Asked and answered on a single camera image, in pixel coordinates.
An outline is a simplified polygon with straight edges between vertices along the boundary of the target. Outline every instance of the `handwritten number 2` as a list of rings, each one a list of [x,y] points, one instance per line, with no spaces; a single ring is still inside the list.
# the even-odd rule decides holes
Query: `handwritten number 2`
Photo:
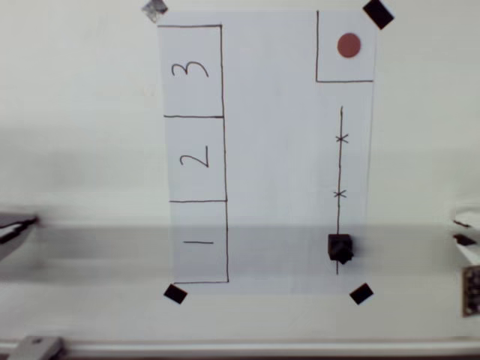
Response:
[[[190,155],[182,155],[180,157],[180,164],[181,165],[184,165],[183,164],[183,159],[185,158],[190,158],[192,160],[195,160],[195,161],[198,161],[199,163],[201,163],[204,167],[209,167],[209,147],[208,146],[205,146],[205,161],[201,161],[199,158],[197,157],[194,157],[194,156],[190,156]]]

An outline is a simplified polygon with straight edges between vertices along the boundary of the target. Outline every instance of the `red dot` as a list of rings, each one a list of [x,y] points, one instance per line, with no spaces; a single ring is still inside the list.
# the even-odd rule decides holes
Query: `red dot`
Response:
[[[344,58],[352,58],[357,55],[360,53],[361,47],[362,43],[359,37],[351,32],[343,34],[341,38],[338,39],[337,49]]]

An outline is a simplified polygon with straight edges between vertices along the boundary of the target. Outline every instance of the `numbered box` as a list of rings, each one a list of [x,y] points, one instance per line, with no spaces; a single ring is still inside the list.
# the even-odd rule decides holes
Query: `numbered box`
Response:
[[[373,81],[377,31],[364,11],[317,12],[316,81]]]
[[[221,27],[160,26],[164,114],[223,116]]]
[[[172,203],[175,282],[227,281],[225,202]]]
[[[225,200],[222,119],[167,118],[166,131],[170,200]]]

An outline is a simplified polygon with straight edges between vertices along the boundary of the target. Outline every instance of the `black cube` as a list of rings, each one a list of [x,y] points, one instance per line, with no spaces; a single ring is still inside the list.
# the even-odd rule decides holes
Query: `black cube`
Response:
[[[353,258],[353,241],[349,234],[328,235],[328,255],[330,260],[342,265]]]

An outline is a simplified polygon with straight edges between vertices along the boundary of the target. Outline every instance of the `metal bracket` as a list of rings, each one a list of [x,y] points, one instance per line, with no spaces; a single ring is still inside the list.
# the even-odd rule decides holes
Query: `metal bracket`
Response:
[[[25,337],[7,360],[50,360],[63,350],[63,341],[54,336]]]

